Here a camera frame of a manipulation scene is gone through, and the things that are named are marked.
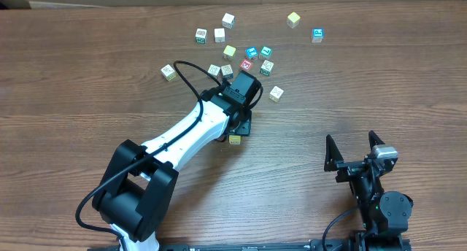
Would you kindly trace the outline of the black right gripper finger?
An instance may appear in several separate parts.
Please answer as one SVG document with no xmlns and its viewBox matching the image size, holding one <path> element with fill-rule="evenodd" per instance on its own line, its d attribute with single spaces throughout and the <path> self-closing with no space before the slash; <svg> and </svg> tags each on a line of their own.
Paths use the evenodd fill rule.
<svg viewBox="0 0 467 251">
<path fill-rule="evenodd" d="M 325 141 L 324 171 L 337 171 L 344 163 L 344 159 L 336 146 L 335 141 L 329 134 Z"/>
<path fill-rule="evenodd" d="M 369 131 L 368 133 L 368 142 L 371 150 L 375 146 L 380 147 L 382 145 L 385 145 L 385 143 L 378 137 L 378 135 L 373 130 Z"/>
</svg>

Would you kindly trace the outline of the cream umbrella wooden block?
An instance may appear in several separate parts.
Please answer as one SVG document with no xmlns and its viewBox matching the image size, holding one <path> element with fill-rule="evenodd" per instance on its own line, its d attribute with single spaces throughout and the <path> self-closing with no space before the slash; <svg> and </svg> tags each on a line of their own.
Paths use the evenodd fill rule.
<svg viewBox="0 0 467 251">
<path fill-rule="evenodd" d="M 281 99 L 283 93 L 284 93 L 283 89 L 281 89 L 278 86 L 274 86 L 269 93 L 269 98 L 272 101 L 278 102 Z"/>
</svg>

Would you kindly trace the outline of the yellow top wooden block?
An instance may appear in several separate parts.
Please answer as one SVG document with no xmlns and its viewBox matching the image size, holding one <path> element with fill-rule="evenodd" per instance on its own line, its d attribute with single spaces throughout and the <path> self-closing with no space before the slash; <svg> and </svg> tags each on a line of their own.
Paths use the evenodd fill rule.
<svg viewBox="0 0 467 251">
<path fill-rule="evenodd" d="M 237 135 L 230 135 L 230 136 L 228 137 L 228 141 L 229 141 L 229 144 L 238 145 L 238 144 L 241 144 L 242 137 L 241 137 L 241 136 L 237 136 Z"/>
</svg>

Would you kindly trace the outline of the red top wooden block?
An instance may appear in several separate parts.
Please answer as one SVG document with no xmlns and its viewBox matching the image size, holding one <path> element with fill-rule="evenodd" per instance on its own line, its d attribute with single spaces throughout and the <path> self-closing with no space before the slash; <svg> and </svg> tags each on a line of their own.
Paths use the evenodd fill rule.
<svg viewBox="0 0 467 251">
<path fill-rule="evenodd" d="M 244 60 L 240 63 L 239 68 L 240 68 L 241 70 L 244 70 L 244 71 L 248 72 L 249 70 L 251 70 L 252 65 L 253 65 L 253 62 L 252 62 L 252 61 L 249 61 L 249 60 L 247 60 L 247 59 L 244 59 Z"/>
</svg>

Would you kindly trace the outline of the cream block green side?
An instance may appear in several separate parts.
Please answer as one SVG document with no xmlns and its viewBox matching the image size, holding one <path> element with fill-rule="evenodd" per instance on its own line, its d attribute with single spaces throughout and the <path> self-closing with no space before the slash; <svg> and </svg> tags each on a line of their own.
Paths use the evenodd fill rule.
<svg viewBox="0 0 467 251">
<path fill-rule="evenodd" d="M 260 73 L 266 76 L 270 76 L 273 68 L 274 68 L 273 62 L 269 60 L 264 60 L 263 64 L 260 67 Z"/>
</svg>

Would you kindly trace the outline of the cream block red letter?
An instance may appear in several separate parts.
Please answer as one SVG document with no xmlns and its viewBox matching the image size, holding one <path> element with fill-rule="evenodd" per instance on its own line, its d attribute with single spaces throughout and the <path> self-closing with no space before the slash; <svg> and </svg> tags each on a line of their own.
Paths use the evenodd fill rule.
<svg viewBox="0 0 467 251">
<path fill-rule="evenodd" d="M 221 68 L 219 66 L 211 64 L 207 71 L 209 72 L 210 75 L 212 75 L 214 78 L 217 79 L 219 77 L 220 70 Z"/>
</svg>

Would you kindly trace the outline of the blue top wooden block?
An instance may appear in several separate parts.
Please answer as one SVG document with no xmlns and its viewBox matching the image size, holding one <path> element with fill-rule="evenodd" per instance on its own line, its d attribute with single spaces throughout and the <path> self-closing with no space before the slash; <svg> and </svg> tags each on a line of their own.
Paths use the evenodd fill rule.
<svg viewBox="0 0 467 251">
<path fill-rule="evenodd" d="M 256 47 L 248 47 L 245 49 L 246 59 L 249 61 L 254 61 L 258 59 L 258 50 Z"/>
</svg>

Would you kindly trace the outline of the green top wooden block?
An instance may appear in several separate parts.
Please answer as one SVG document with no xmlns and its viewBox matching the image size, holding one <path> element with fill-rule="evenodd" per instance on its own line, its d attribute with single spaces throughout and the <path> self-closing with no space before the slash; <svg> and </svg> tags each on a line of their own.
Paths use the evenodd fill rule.
<svg viewBox="0 0 467 251">
<path fill-rule="evenodd" d="M 261 60 L 269 60 L 273 50 L 268 46 L 263 46 L 259 53 L 259 59 Z"/>
</svg>

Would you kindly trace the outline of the plain cream wooden block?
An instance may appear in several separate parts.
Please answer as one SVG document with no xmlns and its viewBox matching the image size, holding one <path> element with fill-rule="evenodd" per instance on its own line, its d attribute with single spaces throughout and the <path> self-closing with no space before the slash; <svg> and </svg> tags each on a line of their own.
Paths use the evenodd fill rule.
<svg viewBox="0 0 467 251">
<path fill-rule="evenodd" d="M 216 28 L 214 30 L 214 35 L 215 35 L 216 43 L 225 42 L 225 29 L 224 28 Z"/>
</svg>

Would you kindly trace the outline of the cream block green letter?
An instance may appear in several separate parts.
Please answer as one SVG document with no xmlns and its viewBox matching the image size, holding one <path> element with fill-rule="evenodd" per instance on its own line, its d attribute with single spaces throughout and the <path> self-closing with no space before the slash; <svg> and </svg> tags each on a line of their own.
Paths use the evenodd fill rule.
<svg viewBox="0 0 467 251">
<path fill-rule="evenodd" d="M 207 30 L 203 28 L 198 28 L 196 30 L 195 40 L 200 44 L 205 44 L 207 40 Z"/>
</svg>

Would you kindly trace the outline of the cream block top row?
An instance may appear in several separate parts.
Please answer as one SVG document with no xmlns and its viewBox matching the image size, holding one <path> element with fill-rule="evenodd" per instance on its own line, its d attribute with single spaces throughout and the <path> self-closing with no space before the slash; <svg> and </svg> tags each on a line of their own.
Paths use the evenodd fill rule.
<svg viewBox="0 0 467 251">
<path fill-rule="evenodd" d="M 235 24 L 235 16 L 229 13 L 225 13 L 222 18 L 222 25 L 225 28 L 232 29 Z"/>
</svg>

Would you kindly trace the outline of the cream block brown drawing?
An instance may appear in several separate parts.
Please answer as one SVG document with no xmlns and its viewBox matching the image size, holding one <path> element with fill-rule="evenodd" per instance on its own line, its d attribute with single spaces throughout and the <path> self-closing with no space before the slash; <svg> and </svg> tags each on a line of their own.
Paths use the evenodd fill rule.
<svg viewBox="0 0 467 251">
<path fill-rule="evenodd" d="M 163 68 L 161 68 L 161 74 L 167 81 L 171 81 L 177 76 L 177 73 L 170 64 L 166 64 Z"/>
</svg>

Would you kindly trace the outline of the yellow top block far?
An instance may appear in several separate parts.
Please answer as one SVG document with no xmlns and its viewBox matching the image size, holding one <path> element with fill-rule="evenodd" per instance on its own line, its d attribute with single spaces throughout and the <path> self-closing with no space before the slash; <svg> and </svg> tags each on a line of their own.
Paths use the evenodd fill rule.
<svg viewBox="0 0 467 251">
<path fill-rule="evenodd" d="M 287 25 L 290 28 L 295 28 L 299 24 L 300 19 L 301 19 L 301 17 L 296 12 L 291 12 L 287 16 Z"/>
</svg>

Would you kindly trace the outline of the blue top block far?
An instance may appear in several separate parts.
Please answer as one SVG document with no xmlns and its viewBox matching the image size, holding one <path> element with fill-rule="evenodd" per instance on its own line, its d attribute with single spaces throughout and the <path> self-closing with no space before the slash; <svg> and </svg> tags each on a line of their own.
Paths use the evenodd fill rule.
<svg viewBox="0 0 467 251">
<path fill-rule="evenodd" d="M 312 29 L 312 43 L 321 43 L 324 39 L 324 30 L 322 28 Z"/>
</svg>

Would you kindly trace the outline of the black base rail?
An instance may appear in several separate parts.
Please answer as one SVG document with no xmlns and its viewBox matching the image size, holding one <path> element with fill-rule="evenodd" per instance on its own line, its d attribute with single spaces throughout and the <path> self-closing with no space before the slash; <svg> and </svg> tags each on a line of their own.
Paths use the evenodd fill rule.
<svg viewBox="0 0 467 251">
<path fill-rule="evenodd" d="M 325 240 L 326 249 L 330 251 L 364 250 L 356 247 L 346 239 Z M 320 239 L 310 242 L 296 243 L 272 243 L 272 244 L 219 244 L 219 245 L 192 245 L 188 244 L 165 244 L 159 247 L 160 251 L 323 251 Z M 391 247 L 389 244 L 370 244 L 366 250 L 402 250 L 410 251 L 412 247 L 409 240 L 404 240 L 402 247 Z"/>
</svg>

